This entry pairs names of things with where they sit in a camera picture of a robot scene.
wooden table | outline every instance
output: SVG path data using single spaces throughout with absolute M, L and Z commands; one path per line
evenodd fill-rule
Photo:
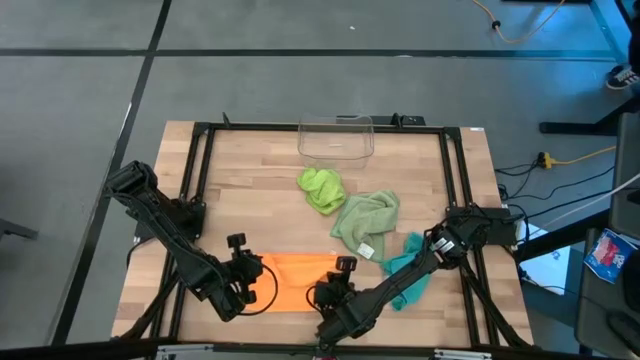
M 167 122 L 155 171 L 159 188 L 177 197 L 193 122 Z M 499 207 L 500 198 L 483 129 L 462 128 L 462 139 L 474 200 Z M 462 191 L 454 164 L 456 193 Z M 196 164 L 200 164 L 202 149 Z M 197 244 L 221 261 L 230 259 L 227 235 L 244 232 L 247 248 L 260 254 L 350 254 L 342 241 L 329 236 L 337 212 L 325 217 L 306 202 L 296 184 L 303 169 L 296 132 L 230 131 L 215 133 L 205 201 L 208 204 L 202 237 Z M 438 137 L 424 134 L 375 134 L 375 153 L 364 169 L 340 170 L 351 194 L 393 190 L 400 199 L 397 227 L 387 235 L 385 256 L 400 255 L 407 234 L 422 232 L 444 218 L 448 205 Z M 190 187 L 195 189 L 197 176 Z M 113 335 L 128 330 L 158 291 L 165 250 L 154 240 L 131 258 Z M 518 334 L 532 343 L 531 330 L 513 259 L 499 246 L 484 248 L 491 295 Z M 374 287 L 384 279 L 380 266 L 362 258 L 352 275 L 357 289 Z M 173 300 L 165 307 L 162 334 L 167 334 Z M 482 342 L 487 342 L 484 314 L 476 299 Z M 223 323 L 208 301 L 185 298 L 179 339 L 202 342 L 313 344 L 321 317 L 308 313 L 265 313 Z M 420 302 L 401 312 L 386 306 L 373 330 L 342 345 L 468 347 L 460 274 L 438 270 Z

blue box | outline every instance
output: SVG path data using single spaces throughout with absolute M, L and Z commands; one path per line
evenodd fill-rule
M 614 284 L 622 265 L 634 250 L 636 250 L 635 246 L 620 235 L 605 229 L 584 259 L 584 263 L 600 279 Z

orange cloth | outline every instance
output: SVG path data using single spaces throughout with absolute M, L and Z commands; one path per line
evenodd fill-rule
M 327 280 L 327 272 L 336 271 L 338 255 L 311 254 L 259 254 L 262 263 L 278 279 L 278 297 L 266 312 L 304 312 L 315 311 L 305 299 L 307 290 L 317 281 Z M 257 301 L 247 304 L 247 312 L 263 309 L 273 298 L 275 284 L 273 276 L 266 269 L 255 284 L 249 286 L 256 292 Z M 314 290 L 309 292 L 313 301 Z

table leg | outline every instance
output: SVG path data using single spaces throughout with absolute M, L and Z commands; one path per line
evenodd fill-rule
M 38 232 L 27 227 L 0 219 L 0 237 L 2 235 L 18 235 L 26 239 L 35 239 Z
M 640 205 L 640 190 L 636 190 L 627 196 L 627 200 Z
M 640 97 L 634 96 L 594 124 L 541 122 L 539 129 L 543 134 L 616 136 L 620 115 L 636 112 L 639 103 Z
M 593 356 L 593 350 L 591 350 L 590 348 L 580 344 L 580 348 L 578 349 L 578 353 L 580 355 L 587 355 L 587 356 Z
M 587 229 L 604 229 L 609 224 L 609 209 L 529 240 L 518 247 L 514 257 L 519 261 L 533 259 L 584 240 Z

cable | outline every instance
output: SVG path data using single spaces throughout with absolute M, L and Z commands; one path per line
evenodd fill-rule
M 538 166 L 538 160 L 534 160 L 531 164 L 529 164 L 529 168 L 525 171 L 519 172 L 519 173 L 510 173 L 510 172 L 506 172 L 502 169 L 495 169 L 494 171 L 497 172 L 498 174 L 503 174 L 503 175 L 507 175 L 507 176 L 520 176 L 520 175 L 524 175 L 524 174 L 529 174 L 531 173 L 531 171 L 533 171 L 533 169 L 536 168 L 536 166 Z
M 509 167 L 506 167 L 506 168 L 493 169 L 493 171 L 513 170 L 513 169 L 517 169 L 517 168 L 521 168 L 521 167 L 525 167 L 525 166 L 531 166 L 531 164 L 520 164 L 520 165 L 516 165 L 516 166 L 509 166 Z
M 608 192 L 609 192 L 609 190 L 605 190 L 605 191 L 601 191 L 601 192 L 598 192 L 598 193 L 595 193 L 595 194 L 591 194 L 591 195 L 587 195 L 587 196 L 581 197 L 579 199 L 571 200 L 571 201 L 568 201 L 566 203 L 562 203 L 562 204 L 550 207 L 547 210 L 543 210 L 543 211 L 537 212 L 537 213 L 535 213 L 533 215 L 530 215 L 529 218 L 540 216 L 540 215 L 546 214 L 546 213 L 548 213 L 548 212 L 550 212 L 552 210 L 559 209 L 559 208 L 565 207 L 567 205 L 575 204 L 575 203 L 580 202 L 580 201 L 588 200 L 588 199 L 594 198 L 596 196 L 600 196 L 600 195 L 606 194 Z
M 560 3 L 558 4 L 558 6 L 556 6 L 555 9 L 553 9 L 553 11 L 551 12 L 551 14 L 549 14 L 549 16 L 547 16 L 546 19 L 544 19 L 544 21 L 538 25 L 538 27 L 536 27 L 535 29 L 533 29 L 533 31 L 531 31 L 530 33 L 528 33 L 527 35 L 517 38 L 517 39 L 507 39 L 504 37 L 504 35 L 502 34 L 502 31 L 500 31 L 500 21 L 496 20 L 496 17 L 493 16 L 493 13 L 491 13 L 491 10 L 489 10 L 488 7 L 484 6 L 480 1 L 478 0 L 473 0 L 473 3 L 478 5 L 479 7 L 482 8 L 482 10 L 484 10 L 484 12 L 487 13 L 487 15 L 489 15 L 489 17 L 491 18 L 491 27 L 498 33 L 498 35 L 500 35 L 500 38 L 502 39 L 502 41 L 506 42 L 507 44 L 517 44 L 517 43 L 521 43 L 521 42 L 525 42 L 527 40 L 529 40 L 530 37 L 532 37 L 535 33 L 537 33 L 540 29 L 542 29 L 542 27 L 549 21 L 551 20 L 551 18 L 553 17 L 553 15 L 555 15 L 558 10 L 560 10 L 560 8 L 562 7 L 562 5 L 564 5 L 566 0 L 562 0 L 560 1 Z
M 523 270 L 522 272 L 523 272 L 523 276 L 522 276 L 522 278 L 523 278 L 524 280 L 526 280 L 526 281 L 528 281 L 528 282 L 532 283 L 532 284 L 533 284 L 533 285 L 535 285 L 535 286 L 538 286 L 538 287 L 541 287 L 541 288 L 544 288 L 544 289 L 561 289 L 561 290 L 563 290 L 563 291 L 568 292 L 569 294 L 573 294 L 573 295 L 575 295 L 575 296 L 577 296 L 577 297 L 579 297 L 579 298 L 581 298 L 581 299 L 585 299 L 585 300 L 587 300 L 588 302 L 590 302 L 590 303 L 592 303 L 593 305 L 595 305 L 595 306 L 599 307 L 600 309 L 602 309 L 605 313 L 609 311 L 609 309 L 607 309 L 607 307 L 606 307 L 606 306 L 604 306 L 604 305 L 600 304 L 599 302 L 597 302 L 597 301 L 595 301 L 595 300 L 591 299 L 591 298 L 590 298 L 590 297 L 588 297 L 588 296 L 580 295 L 580 294 L 578 294 L 577 292 L 575 292 L 575 291 L 571 291 L 571 290 L 568 290 L 568 289 L 566 289 L 566 288 L 563 288 L 562 286 L 540 285 L 540 284 L 538 284 L 537 282 L 535 282 L 535 281 L 531 278 L 531 276 L 529 276 L 529 275 L 527 274 L 527 272 L 526 272 L 526 271 L 524 271 L 524 270 Z
M 522 182 L 522 185 L 520 185 L 520 187 L 518 188 L 518 190 L 515 192 L 515 194 L 513 194 L 513 196 L 518 196 L 518 194 L 520 194 L 520 192 L 522 191 L 522 189 L 524 189 L 524 187 L 527 185 L 527 182 L 529 181 L 529 177 L 531 177 L 531 171 L 533 171 L 533 169 L 536 167 L 536 165 L 531 165 L 531 169 L 529 170 L 529 172 L 527 173 L 527 177 L 524 179 L 524 181 Z
M 571 164 L 575 164 L 575 163 L 577 163 L 579 161 L 586 160 L 588 158 L 591 158 L 591 157 L 594 157 L 596 155 L 600 155 L 602 153 L 605 153 L 607 151 L 612 151 L 612 150 L 615 150 L 615 149 L 616 149 L 615 146 L 610 146 L 608 148 L 600 149 L 598 151 L 592 152 L 591 154 L 588 154 L 588 155 L 585 155 L 585 156 L 582 156 L 582 157 L 579 157 L 577 159 L 570 160 L 570 161 L 558 161 L 558 160 L 553 159 L 553 158 L 549 158 L 549 159 L 551 160 L 551 164 L 552 165 L 571 165 Z
M 129 249 L 129 252 L 127 252 L 127 269 L 129 268 L 129 263 L 131 262 L 131 255 L 133 254 L 133 251 L 142 244 L 146 244 L 146 241 L 138 241 L 135 245 L 131 247 L 131 249 Z
M 271 268 L 269 268 L 267 265 L 260 263 L 260 265 L 262 265 L 263 268 L 265 268 L 269 273 L 271 273 L 271 276 L 273 277 L 273 283 L 274 283 L 274 292 L 273 292 L 273 298 L 271 298 L 271 301 L 269 301 L 269 303 L 267 304 L 267 306 L 265 306 L 264 308 L 255 311 L 255 312 L 250 312 L 250 313 L 239 313 L 239 316 L 256 316 L 256 315 L 260 315 L 263 312 L 267 311 L 271 305 L 273 305 L 273 303 L 276 301 L 276 298 L 278 297 L 278 279 L 276 278 L 276 274 L 273 272 L 273 270 L 271 270 Z
M 636 181 L 636 180 L 638 180 L 638 179 L 640 179 L 640 173 L 637 173 L 634 177 L 632 177 L 631 179 L 627 180 L 625 183 L 623 183 L 622 185 L 618 186 L 617 188 L 615 188 L 615 189 L 613 189 L 613 190 L 611 190 L 611 191 L 609 191 L 609 192 L 605 192 L 605 194 L 604 194 L 604 195 L 602 195 L 602 196 L 600 196 L 599 198 L 597 198 L 597 199 L 595 199 L 595 200 L 593 200 L 593 201 L 591 201 L 591 202 L 589 202 L 589 203 L 587 203 L 587 204 L 585 204 L 585 205 L 582 205 L 582 206 L 580 206 L 580 207 L 578 207 L 578 208 L 575 208 L 575 209 L 573 209 L 573 210 L 571 210 L 571 211 L 569 211 L 569 212 L 567 212 L 567 213 L 565 213 L 565 214 L 563 214 L 563 215 L 560 215 L 559 217 L 557 217 L 557 218 L 555 218 L 555 219 L 553 219 L 553 220 L 549 221 L 548 223 L 546 223 L 546 224 L 542 225 L 538 230 L 534 231 L 534 232 L 533 232 L 533 234 L 531 234 L 531 235 L 536 234 L 538 231 L 542 230 L 543 228 L 548 227 L 549 225 L 551 225 L 551 224 L 555 223 L 556 221 L 558 221 L 558 220 L 560 220 L 560 219 L 563 219 L 563 218 L 565 218 L 565 217 L 567 217 L 567 216 L 569 216 L 569 215 L 571 215 L 571 214 L 573 214 L 573 213 L 575 213 L 575 212 L 578 212 L 578 211 L 580 211 L 580 210 L 586 209 L 586 208 L 588 208 L 589 206 L 591 206 L 591 205 L 593 205 L 593 204 L 595 204 L 595 203 L 599 202 L 600 200 L 603 200 L 603 199 L 606 199 L 606 198 L 608 198 L 608 197 L 611 197 L 612 195 L 614 195 L 615 193 L 617 193 L 617 192 L 619 192 L 620 190 L 624 189 L 624 188 L 625 188 L 625 187 L 627 187 L 629 184 L 633 183 L 634 181 Z
M 307 299 L 307 304 L 309 304 L 309 306 L 311 306 L 315 311 L 319 312 L 320 314 L 322 314 L 322 310 L 320 310 L 317 306 L 313 305 L 313 302 L 311 300 L 309 300 L 309 293 L 311 292 L 311 289 L 315 289 L 316 286 L 313 285 L 310 288 L 307 289 L 307 293 L 304 295 L 305 299 Z
M 567 188 L 567 187 L 570 187 L 570 186 L 579 185 L 579 184 L 585 183 L 587 181 L 591 181 L 593 179 L 599 178 L 600 176 L 604 176 L 604 175 L 608 174 L 614 168 L 615 168 L 615 166 L 612 166 L 609 169 L 607 169 L 605 172 L 602 172 L 602 173 L 600 173 L 598 175 L 594 175 L 594 176 L 591 176 L 591 177 L 586 178 L 584 180 L 580 180 L 580 181 L 577 181 L 577 182 L 574 182 L 574 183 L 571 183 L 571 184 L 565 184 L 565 185 L 560 185 L 558 187 L 555 187 L 553 190 L 551 190 L 551 193 L 549 195 L 545 196 L 545 197 L 539 197 L 539 196 L 535 196 L 535 195 L 517 195 L 517 196 L 514 195 L 514 196 L 511 196 L 511 197 L 508 197 L 508 200 L 519 199 L 519 198 L 533 198 L 533 199 L 538 199 L 538 200 L 549 200 L 557 190 L 564 189 L 564 188 Z

